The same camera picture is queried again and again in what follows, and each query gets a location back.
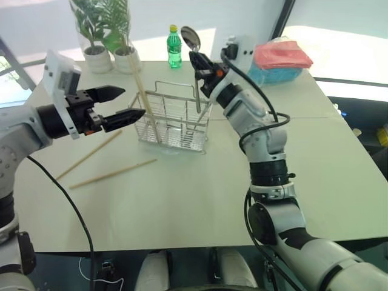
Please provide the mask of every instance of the cable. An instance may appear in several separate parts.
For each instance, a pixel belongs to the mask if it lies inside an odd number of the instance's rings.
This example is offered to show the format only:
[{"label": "cable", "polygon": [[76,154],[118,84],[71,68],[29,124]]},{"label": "cable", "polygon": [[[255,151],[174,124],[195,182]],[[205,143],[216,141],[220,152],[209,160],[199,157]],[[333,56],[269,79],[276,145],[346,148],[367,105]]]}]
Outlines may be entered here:
[{"label": "cable", "polygon": [[282,121],[282,122],[278,122],[278,123],[266,125],[266,126],[263,126],[263,127],[258,127],[257,129],[252,129],[252,130],[250,130],[249,132],[243,134],[243,135],[240,137],[240,139],[239,139],[239,141],[238,141],[238,145],[240,146],[240,149],[242,150],[243,153],[245,153],[245,150],[244,150],[244,147],[243,147],[243,141],[244,141],[244,139],[245,139],[247,136],[249,136],[249,135],[251,135],[251,134],[254,134],[254,133],[256,133],[256,132],[260,132],[260,131],[262,131],[262,130],[267,130],[267,129],[272,129],[272,128],[274,128],[274,127],[282,126],[282,125],[284,125],[284,124],[289,123],[290,120],[291,120],[290,116],[287,115],[287,114],[278,112],[278,115],[279,115],[279,116],[282,116],[282,117],[285,117],[286,120],[284,120],[284,121]]},{"label": "cable", "polygon": [[[90,279],[89,279],[88,277],[86,277],[86,276],[84,275],[84,273],[82,272],[82,269],[81,269],[81,260],[82,260],[82,257],[79,258],[79,262],[78,262],[79,273],[81,274],[82,277],[84,277],[85,280],[90,281]],[[122,286],[124,285],[124,278],[120,278],[120,279],[117,280],[117,281],[107,281],[107,280],[104,280],[104,279],[94,279],[94,280],[93,280],[93,282],[104,282],[104,283],[108,283],[108,284],[116,284],[116,283],[119,283],[120,281],[121,281],[121,285],[120,285],[119,291],[121,291]]]},{"label": "cable", "polygon": [[259,250],[259,252],[266,258],[266,260],[268,260],[268,262],[271,263],[273,268],[276,269],[276,271],[278,271],[279,274],[291,285],[291,287],[293,287],[296,291],[302,291],[302,289],[300,289],[298,285],[296,285],[295,282],[290,278],[290,276],[280,268],[280,266],[275,262],[275,260],[272,259],[272,257],[264,250],[264,248],[258,244],[255,237],[253,236],[252,230],[250,229],[250,226],[249,226],[248,214],[247,214],[247,206],[248,206],[249,200],[250,200],[250,189],[248,189],[247,195],[245,196],[245,200],[244,200],[244,221],[245,221],[245,226],[248,230],[248,234],[251,240],[253,241],[253,244]]},{"label": "cable", "polygon": [[[46,176],[48,176],[48,178],[55,184],[55,186],[57,186],[60,189],[60,191],[62,191],[62,193],[65,195],[65,197],[67,198],[69,203],[72,205],[75,213],[77,214],[79,222],[82,224],[82,228],[85,231],[85,234],[86,234],[86,237],[87,237],[87,241],[89,243],[89,248],[90,248],[90,277],[93,279],[94,278],[94,273],[95,273],[95,251],[93,249],[92,237],[90,236],[90,233],[89,233],[89,231],[88,231],[88,229],[86,227],[86,224],[85,224],[84,219],[82,218],[82,215],[80,214],[77,206],[75,206],[73,200],[70,198],[69,194],[60,185],[60,183],[58,183],[57,180],[49,173],[49,171],[46,170],[46,168],[40,162],[38,162],[37,160],[35,160],[31,156],[28,156],[27,159],[29,159],[31,162],[36,164],[46,174]],[[90,280],[89,290],[90,291],[94,291],[94,280]]]},{"label": "cable", "polygon": [[275,272],[273,270],[269,272],[269,277],[272,283],[273,291],[279,291],[278,284],[276,283]]},{"label": "cable", "polygon": [[230,67],[233,71],[236,72],[237,75],[239,75],[240,77],[242,77],[242,79],[244,79],[245,81],[248,82],[249,85],[251,85],[259,94],[260,96],[264,99],[264,101],[267,103],[269,109],[271,110],[271,112],[273,112],[273,118],[275,119],[275,122],[279,122],[278,120],[278,115],[279,113],[277,113],[275,111],[275,109],[273,108],[271,102],[269,101],[268,97],[264,94],[264,92],[259,88],[259,86],[257,86],[257,84],[255,82],[253,82],[243,71],[241,71],[238,67],[236,67],[235,65],[232,64],[232,62],[229,60],[229,58],[226,56],[225,54],[225,50],[226,48],[223,48],[221,50],[221,59],[222,61],[228,65],[228,67]]}]

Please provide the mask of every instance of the yellow bottle cap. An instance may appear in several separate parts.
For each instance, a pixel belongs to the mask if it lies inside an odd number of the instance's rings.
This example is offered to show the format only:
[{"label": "yellow bottle cap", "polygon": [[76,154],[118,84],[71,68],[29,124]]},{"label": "yellow bottle cap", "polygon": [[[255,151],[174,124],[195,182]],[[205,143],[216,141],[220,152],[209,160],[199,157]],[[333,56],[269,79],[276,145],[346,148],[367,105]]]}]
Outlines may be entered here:
[{"label": "yellow bottle cap", "polygon": [[170,32],[177,32],[178,31],[178,28],[176,25],[170,25]]}]

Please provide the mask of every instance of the metal spoon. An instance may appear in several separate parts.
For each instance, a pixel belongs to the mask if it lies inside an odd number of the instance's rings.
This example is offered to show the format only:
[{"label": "metal spoon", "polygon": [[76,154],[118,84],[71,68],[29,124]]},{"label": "metal spoon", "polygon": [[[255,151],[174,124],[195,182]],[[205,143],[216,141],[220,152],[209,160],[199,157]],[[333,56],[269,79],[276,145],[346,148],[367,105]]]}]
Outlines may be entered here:
[{"label": "metal spoon", "polygon": [[[201,40],[199,39],[199,36],[196,34],[195,30],[188,27],[183,26],[181,28],[181,35],[184,40],[184,42],[187,44],[190,49],[198,53],[199,49],[201,48]],[[196,100],[196,111],[197,113],[201,113],[201,102],[199,100],[199,90],[198,90],[198,80],[195,79],[195,100]]]}]

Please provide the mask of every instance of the chopstick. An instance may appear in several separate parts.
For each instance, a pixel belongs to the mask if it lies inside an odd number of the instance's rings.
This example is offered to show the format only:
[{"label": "chopstick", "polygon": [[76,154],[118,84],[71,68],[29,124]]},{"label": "chopstick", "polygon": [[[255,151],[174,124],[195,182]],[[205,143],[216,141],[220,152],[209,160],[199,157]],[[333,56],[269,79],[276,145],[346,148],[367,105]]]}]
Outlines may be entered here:
[{"label": "chopstick", "polygon": [[159,136],[159,132],[158,130],[156,129],[156,121],[155,121],[155,117],[152,113],[152,109],[151,109],[151,105],[148,101],[148,97],[147,97],[147,94],[146,94],[146,91],[144,90],[144,86],[143,86],[143,83],[141,81],[141,78],[139,76],[139,72],[136,68],[136,64],[135,64],[135,61],[133,60],[133,56],[132,54],[129,54],[128,55],[128,60],[130,62],[130,65],[132,67],[132,72],[133,72],[133,75],[135,76],[135,81],[136,81],[136,84],[138,86],[138,89],[139,89],[139,92],[140,92],[140,97],[143,101],[143,104],[144,104],[144,107],[145,107],[145,111],[148,113],[149,117],[150,117],[150,120],[151,120],[151,126],[153,128],[153,131],[155,133],[155,136],[156,136],[156,140],[158,143],[161,143],[161,138]]},{"label": "chopstick", "polygon": [[97,177],[95,177],[95,178],[86,180],[86,181],[84,181],[84,182],[81,182],[81,183],[72,185],[72,186],[69,187],[69,189],[75,189],[75,188],[78,188],[78,187],[81,187],[81,186],[84,186],[84,185],[87,185],[87,184],[90,184],[90,183],[93,183],[93,182],[97,182],[97,181],[100,181],[100,180],[102,180],[102,179],[106,179],[106,178],[115,176],[115,175],[117,175],[117,174],[121,174],[121,173],[124,173],[124,172],[129,171],[129,170],[133,170],[133,169],[135,169],[135,168],[138,168],[138,167],[141,167],[141,166],[150,164],[150,163],[155,162],[155,161],[157,161],[157,159],[151,159],[150,161],[141,162],[140,164],[136,164],[136,165],[134,165],[134,166],[126,167],[126,168],[124,168],[124,169],[121,169],[121,170],[118,170],[118,171],[114,171],[114,172],[109,173],[109,174],[97,176]]},{"label": "chopstick", "polygon": [[58,177],[56,177],[55,179],[56,180],[59,180],[61,179],[63,176],[65,176],[66,174],[68,174],[70,171],[72,171],[74,168],[76,168],[77,166],[79,166],[80,164],[82,164],[86,159],[90,158],[92,155],[94,155],[96,152],[98,152],[99,150],[101,150],[103,147],[105,147],[108,143],[110,143],[112,140],[114,140],[118,135],[120,135],[122,133],[122,130],[118,130],[114,135],[112,135],[110,138],[108,138],[107,140],[105,140],[102,144],[100,144],[99,146],[97,146],[94,150],[92,150],[90,153],[88,153],[85,157],[83,157],[82,159],[80,159],[78,162],[74,163],[70,168],[68,168],[66,171],[64,171],[63,173],[61,173]]}]

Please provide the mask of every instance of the potted plant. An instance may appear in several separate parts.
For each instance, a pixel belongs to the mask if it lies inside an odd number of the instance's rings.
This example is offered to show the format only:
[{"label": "potted plant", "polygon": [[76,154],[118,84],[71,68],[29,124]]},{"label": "potted plant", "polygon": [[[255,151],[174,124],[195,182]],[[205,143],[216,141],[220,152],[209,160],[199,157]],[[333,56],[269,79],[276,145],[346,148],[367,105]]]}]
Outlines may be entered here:
[{"label": "potted plant", "polygon": [[71,0],[70,7],[76,18],[82,52],[93,73],[106,73],[112,69],[107,49],[102,45],[105,30],[99,0]]},{"label": "potted plant", "polygon": [[139,71],[141,68],[139,55],[129,40],[128,0],[100,0],[99,6],[102,9],[104,28],[109,31],[102,43],[115,56],[117,69],[127,74],[133,73],[133,70]]}]

